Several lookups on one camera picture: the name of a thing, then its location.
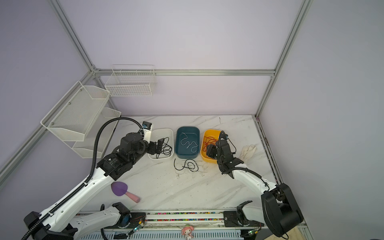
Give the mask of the white mesh upper shelf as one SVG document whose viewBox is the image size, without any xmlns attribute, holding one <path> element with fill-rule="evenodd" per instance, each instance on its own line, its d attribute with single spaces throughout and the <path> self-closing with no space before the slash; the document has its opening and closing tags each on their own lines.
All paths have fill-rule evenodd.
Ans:
<svg viewBox="0 0 384 240">
<path fill-rule="evenodd" d="M 41 120 L 63 142 L 83 142 L 110 98 L 110 92 L 76 82 Z"/>
</svg>

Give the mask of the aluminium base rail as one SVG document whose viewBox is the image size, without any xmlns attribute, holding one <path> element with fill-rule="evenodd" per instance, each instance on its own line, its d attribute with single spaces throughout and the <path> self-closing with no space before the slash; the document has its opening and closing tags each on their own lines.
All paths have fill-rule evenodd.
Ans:
<svg viewBox="0 0 384 240">
<path fill-rule="evenodd" d="M 235 210 L 132 211 L 131 222 L 96 230 L 84 240 L 185 240 L 182 229 L 192 227 L 194 240 L 264 240 L 274 237 L 265 224 L 246 223 Z"/>
</svg>

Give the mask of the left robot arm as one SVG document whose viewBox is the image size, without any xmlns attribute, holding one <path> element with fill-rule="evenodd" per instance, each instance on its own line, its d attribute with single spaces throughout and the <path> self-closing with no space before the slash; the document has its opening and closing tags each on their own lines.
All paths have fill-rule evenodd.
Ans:
<svg viewBox="0 0 384 240">
<path fill-rule="evenodd" d="M 123 120 L 114 118 L 105 122 L 98 130 L 93 151 L 92 166 L 89 175 L 71 192 L 41 213 L 31 212 L 24 222 L 28 231 L 24 240 L 77 240 L 99 229 L 113 226 L 130 216 L 130 210 L 122 203 L 85 217 L 76 218 L 76 214 L 103 189 L 116 182 L 128 172 L 145 154 L 158 154 L 160 148 L 151 141 L 152 123 L 139 124 L 126 117 L 139 127 L 138 132 L 128 133 L 121 143 L 109 155 L 97 160 L 97 149 L 103 130 L 111 123 Z"/>
</svg>

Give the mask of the white plastic bin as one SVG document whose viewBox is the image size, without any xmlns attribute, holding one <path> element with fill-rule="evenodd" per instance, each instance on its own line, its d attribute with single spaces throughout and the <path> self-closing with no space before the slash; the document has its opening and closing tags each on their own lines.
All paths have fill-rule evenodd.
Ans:
<svg viewBox="0 0 384 240">
<path fill-rule="evenodd" d="M 174 132 L 171 129 L 157 129 L 152 131 L 151 141 L 158 142 L 159 139 L 164 138 L 163 152 L 161 154 L 149 155 L 151 160 L 165 161 L 170 160 L 174 155 Z"/>
</svg>

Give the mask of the purple pink spatula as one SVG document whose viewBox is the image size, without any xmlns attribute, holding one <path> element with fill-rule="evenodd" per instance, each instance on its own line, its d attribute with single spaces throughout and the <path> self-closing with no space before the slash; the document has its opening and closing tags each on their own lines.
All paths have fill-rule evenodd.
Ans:
<svg viewBox="0 0 384 240">
<path fill-rule="evenodd" d="M 118 197 L 126 195 L 128 198 L 130 198 L 135 203 L 139 203 L 141 201 L 140 197 L 128 192 L 128 185 L 126 183 L 113 182 L 111 184 L 111 189 L 112 189 L 112 192 Z"/>
</svg>

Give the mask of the pink doll figure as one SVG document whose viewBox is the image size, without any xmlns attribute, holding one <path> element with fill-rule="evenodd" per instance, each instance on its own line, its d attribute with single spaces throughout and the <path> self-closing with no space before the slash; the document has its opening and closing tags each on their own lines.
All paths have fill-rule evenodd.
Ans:
<svg viewBox="0 0 384 240">
<path fill-rule="evenodd" d="M 193 226 L 186 226 L 182 229 L 181 234 L 186 240 L 192 240 L 194 238 L 193 231 Z"/>
</svg>

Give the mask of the dark teal plastic bin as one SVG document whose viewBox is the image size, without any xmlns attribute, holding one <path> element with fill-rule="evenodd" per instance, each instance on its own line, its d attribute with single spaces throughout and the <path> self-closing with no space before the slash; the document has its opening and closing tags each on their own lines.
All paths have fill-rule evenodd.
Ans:
<svg viewBox="0 0 384 240">
<path fill-rule="evenodd" d="M 200 152 L 200 130 L 184 126 L 177 130 L 175 153 L 180 159 L 195 159 Z"/>
</svg>

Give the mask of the white work glove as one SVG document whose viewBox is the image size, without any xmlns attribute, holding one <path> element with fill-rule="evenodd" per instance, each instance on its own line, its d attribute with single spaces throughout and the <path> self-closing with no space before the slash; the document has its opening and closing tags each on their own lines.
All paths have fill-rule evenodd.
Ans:
<svg viewBox="0 0 384 240">
<path fill-rule="evenodd" d="M 256 145 L 244 146 L 239 158 L 242 161 L 247 162 L 255 155 L 256 151 L 257 151 Z"/>
</svg>

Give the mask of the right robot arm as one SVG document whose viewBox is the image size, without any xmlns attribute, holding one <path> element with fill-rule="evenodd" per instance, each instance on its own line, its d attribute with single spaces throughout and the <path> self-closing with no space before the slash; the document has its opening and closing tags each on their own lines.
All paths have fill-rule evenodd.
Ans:
<svg viewBox="0 0 384 240">
<path fill-rule="evenodd" d="M 292 190 L 287 184 L 278 185 L 249 169 L 244 161 L 234 157 L 231 143 L 228 135 L 221 131 L 217 142 L 207 147 L 207 156 L 217 161 L 223 175 L 241 182 L 260 197 L 260 207 L 245 201 L 238 206 L 238 211 L 246 221 L 262 223 L 273 235 L 287 240 L 284 236 L 304 221 Z"/>
</svg>

